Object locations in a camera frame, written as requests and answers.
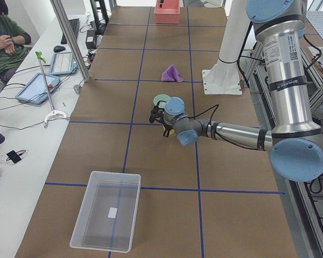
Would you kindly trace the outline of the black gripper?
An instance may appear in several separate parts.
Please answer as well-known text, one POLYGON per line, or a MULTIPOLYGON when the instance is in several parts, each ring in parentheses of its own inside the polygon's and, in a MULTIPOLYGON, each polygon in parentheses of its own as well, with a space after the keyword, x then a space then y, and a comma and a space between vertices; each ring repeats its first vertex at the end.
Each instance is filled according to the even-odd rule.
POLYGON ((150 112, 149 123, 153 124, 156 121, 162 124, 164 127, 163 136, 168 138, 170 135, 171 125, 167 124, 164 120, 164 110, 165 109, 159 108, 158 106, 154 106, 150 112))

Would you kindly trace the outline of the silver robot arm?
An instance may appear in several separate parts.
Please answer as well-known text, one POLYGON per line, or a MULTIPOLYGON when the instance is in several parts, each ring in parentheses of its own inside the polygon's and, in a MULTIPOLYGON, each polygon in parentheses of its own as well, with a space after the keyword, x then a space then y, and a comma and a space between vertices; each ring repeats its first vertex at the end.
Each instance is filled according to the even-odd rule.
POLYGON ((190 145, 199 137, 270 152, 271 165, 291 181, 308 182, 323 173, 321 127, 312 120, 307 79, 299 40, 303 37, 305 1, 233 1, 217 63, 202 73, 207 94, 240 94, 237 65, 245 36, 255 31, 262 44, 275 127, 268 131, 212 119, 196 119, 185 112, 181 98, 155 105, 149 121, 164 126, 164 136, 175 131, 190 145))

